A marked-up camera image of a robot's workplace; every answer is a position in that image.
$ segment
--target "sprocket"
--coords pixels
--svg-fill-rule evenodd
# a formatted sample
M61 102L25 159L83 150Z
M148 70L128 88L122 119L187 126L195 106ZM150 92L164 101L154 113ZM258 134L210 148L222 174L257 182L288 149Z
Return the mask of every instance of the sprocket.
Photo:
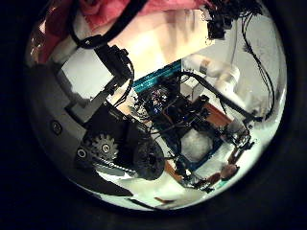
M109 135L100 134L92 140L94 153L107 161L113 161L117 157L118 149L114 139Z

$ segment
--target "black gear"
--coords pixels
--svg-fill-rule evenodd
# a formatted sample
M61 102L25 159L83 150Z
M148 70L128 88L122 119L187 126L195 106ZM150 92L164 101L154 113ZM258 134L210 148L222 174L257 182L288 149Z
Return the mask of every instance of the black gear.
M109 135L100 134L92 140L94 153L107 161L113 161L117 157L117 144Z
M135 149L133 165L140 177L146 180L158 179L165 166L164 154L157 142L144 142Z

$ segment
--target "blue circuit board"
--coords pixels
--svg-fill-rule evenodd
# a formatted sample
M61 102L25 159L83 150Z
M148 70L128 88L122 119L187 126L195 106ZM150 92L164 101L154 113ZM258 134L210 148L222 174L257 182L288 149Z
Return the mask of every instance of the blue circuit board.
M149 75L136 80L133 89L136 93L141 93L157 84L160 78L171 77L175 72L181 70L181 59L166 65L164 68L150 73Z

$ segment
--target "bolt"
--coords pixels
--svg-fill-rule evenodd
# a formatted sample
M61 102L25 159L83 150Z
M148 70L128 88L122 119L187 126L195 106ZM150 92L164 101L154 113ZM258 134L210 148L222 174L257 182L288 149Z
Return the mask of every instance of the bolt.
M62 132L62 127L58 121L51 121L50 123L51 130L56 134L60 135Z
M103 152L108 153L110 151L109 145L105 144L102 147Z
M85 158L86 157L86 151L84 149L78 149L77 154L81 158Z

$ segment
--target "pink fabric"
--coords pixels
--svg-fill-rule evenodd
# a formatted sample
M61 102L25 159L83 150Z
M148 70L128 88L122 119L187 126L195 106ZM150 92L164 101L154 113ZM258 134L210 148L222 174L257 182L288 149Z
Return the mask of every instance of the pink fabric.
M92 30L116 19L130 0L97 0L93 4L80 0L83 15ZM212 7L209 0L150 0L140 15L151 12L165 12L169 10L198 9L200 5Z
M54 48L67 35L66 21L73 0L54 0L46 16L45 41L42 44L39 62L45 63ZM133 0L80 0L82 13L91 30L116 19L129 1ZM149 0L141 15L169 10L197 9L200 5L213 7L210 0Z

